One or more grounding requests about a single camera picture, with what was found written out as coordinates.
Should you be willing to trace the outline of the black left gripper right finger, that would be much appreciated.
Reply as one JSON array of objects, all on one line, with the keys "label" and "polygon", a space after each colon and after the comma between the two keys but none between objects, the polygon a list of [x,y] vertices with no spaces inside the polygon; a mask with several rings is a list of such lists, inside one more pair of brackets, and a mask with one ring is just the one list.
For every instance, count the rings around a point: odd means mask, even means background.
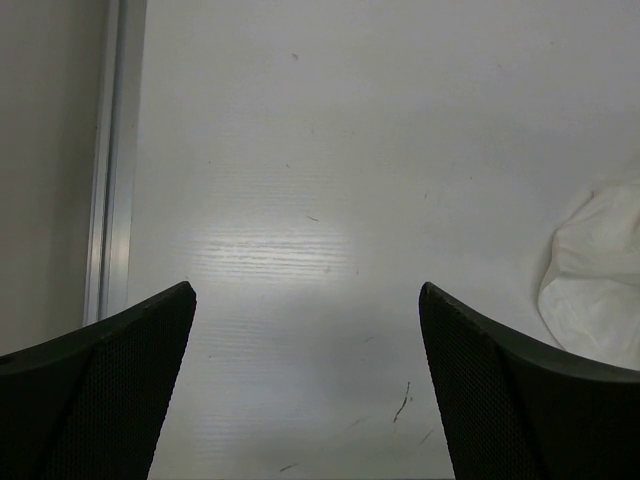
[{"label": "black left gripper right finger", "polygon": [[638,372],[538,341],[432,283],[419,316],[455,478],[638,478]]}]

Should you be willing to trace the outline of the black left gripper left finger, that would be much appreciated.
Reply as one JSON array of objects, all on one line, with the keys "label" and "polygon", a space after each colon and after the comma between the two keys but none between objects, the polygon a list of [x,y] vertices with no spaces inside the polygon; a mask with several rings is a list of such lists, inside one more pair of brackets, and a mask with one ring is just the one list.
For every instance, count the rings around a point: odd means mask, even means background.
[{"label": "black left gripper left finger", "polygon": [[2,356],[2,478],[147,478],[195,310],[183,281]]}]

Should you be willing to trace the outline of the white pleated skirt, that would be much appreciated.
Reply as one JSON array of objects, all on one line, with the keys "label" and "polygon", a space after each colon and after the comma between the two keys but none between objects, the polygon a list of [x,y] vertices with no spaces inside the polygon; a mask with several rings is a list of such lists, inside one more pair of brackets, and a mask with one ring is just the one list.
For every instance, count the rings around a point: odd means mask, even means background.
[{"label": "white pleated skirt", "polygon": [[555,231],[538,310],[566,351],[639,368],[639,180],[595,189]]}]

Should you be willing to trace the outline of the aluminium table edge rail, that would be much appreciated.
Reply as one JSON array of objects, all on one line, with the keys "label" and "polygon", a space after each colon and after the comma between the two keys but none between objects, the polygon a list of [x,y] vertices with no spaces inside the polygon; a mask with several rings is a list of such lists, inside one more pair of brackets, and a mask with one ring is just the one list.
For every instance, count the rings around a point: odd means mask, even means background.
[{"label": "aluminium table edge rail", "polygon": [[109,1],[94,152],[83,324],[127,304],[142,60],[148,3]]}]

